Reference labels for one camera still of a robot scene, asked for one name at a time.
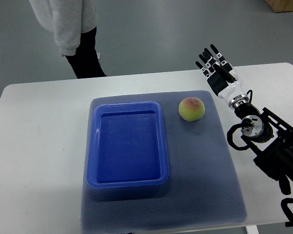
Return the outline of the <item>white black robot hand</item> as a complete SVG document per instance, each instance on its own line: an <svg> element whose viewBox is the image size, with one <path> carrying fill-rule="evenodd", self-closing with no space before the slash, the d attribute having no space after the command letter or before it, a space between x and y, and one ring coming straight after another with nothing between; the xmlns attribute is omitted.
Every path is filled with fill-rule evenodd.
<svg viewBox="0 0 293 234"><path fill-rule="evenodd" d="M236 109L251 101L249 93L242 90L240 76L213 44L199 54L199 59L195 62L196 66L206 77L215 95L225 100L228 107Z"/></svg>

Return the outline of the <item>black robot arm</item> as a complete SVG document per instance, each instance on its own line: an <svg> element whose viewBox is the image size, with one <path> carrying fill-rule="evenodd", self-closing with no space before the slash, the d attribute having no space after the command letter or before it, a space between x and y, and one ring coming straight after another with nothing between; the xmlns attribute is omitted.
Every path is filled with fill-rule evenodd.
<svg viewBox="0 0 293 234"><path fill-rule="evenodd" d="M279 183L281 193L291 194L293 182L293 127L268 108L259 111L252 103L252 90L235 97L229 106L241 120L227 132L228 144L251 149L255 165Z"/></svg>

